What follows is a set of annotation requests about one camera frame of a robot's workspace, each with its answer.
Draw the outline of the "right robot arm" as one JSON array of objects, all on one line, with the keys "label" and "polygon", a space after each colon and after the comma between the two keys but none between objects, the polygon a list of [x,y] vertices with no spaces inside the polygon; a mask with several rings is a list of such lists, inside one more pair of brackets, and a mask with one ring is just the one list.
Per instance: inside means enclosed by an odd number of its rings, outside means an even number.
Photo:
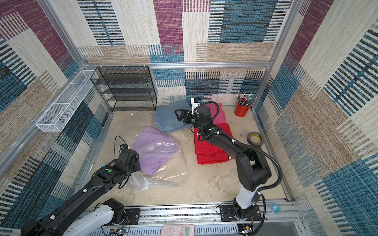
[{"label": "right robot arm", "polygon": [[278,162],[258,146],[244,144],[213,123],[207,102],[189,110],[175,110],[177,120],[198,129],[200,143],[208,142],[229,154],[237,166],[241,188],[233,200],[235,219],[250,217],[254,206],[262,197],[262,191],[277,187],[283,178]]}]

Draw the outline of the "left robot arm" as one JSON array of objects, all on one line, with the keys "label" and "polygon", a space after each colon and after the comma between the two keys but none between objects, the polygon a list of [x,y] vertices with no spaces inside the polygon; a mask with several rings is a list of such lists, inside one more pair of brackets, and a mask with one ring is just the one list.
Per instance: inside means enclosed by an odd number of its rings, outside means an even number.
[{"label": "left robot arm", "polygon": [[59,208],[38,221],[29,220],[22,227],[21,235],[62,236],[92,203],[138,171],[139,154],[127,148],[121,150],[117,159],[96,171],[89,182]]}]

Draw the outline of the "blue denim jeans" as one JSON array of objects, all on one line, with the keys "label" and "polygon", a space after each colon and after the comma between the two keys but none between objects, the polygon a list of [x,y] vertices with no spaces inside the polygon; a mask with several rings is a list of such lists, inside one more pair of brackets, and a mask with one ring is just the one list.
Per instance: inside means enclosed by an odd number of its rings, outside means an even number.
[{"label": "blue denim jeans", "polygon": [[172,133],[191,125],[178,121],[175,110],[191,110],[191,106],[186,100],[172,103],[170,105],[158,106],[155,111],[154,124],[161,132]]}]

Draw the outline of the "clear plastic vacuum bag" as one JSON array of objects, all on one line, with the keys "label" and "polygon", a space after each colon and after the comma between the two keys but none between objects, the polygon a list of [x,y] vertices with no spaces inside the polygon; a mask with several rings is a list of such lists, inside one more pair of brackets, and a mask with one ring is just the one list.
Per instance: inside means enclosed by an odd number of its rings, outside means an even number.
[{"label": "clear plastic vacuum bag", "polygon": [[149,176],[140,170],[131,175],[130,181],[140,190],[156,187],[180,187],[185,183],[187,173],[188,166],[181,149],[180,154],[171,157],[154,175]]}]

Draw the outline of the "lilac garment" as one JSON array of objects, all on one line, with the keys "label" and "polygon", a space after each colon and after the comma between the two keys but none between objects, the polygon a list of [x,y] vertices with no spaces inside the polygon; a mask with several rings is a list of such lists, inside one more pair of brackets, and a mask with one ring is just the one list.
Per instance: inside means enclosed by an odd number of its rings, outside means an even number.
[{"label": "lilac garment", "polygon": [[149,126],[132,144],[132,150],[139,154],[141,171],[154,175],[171,157],[180,154],[180,145],[168,134]]}]

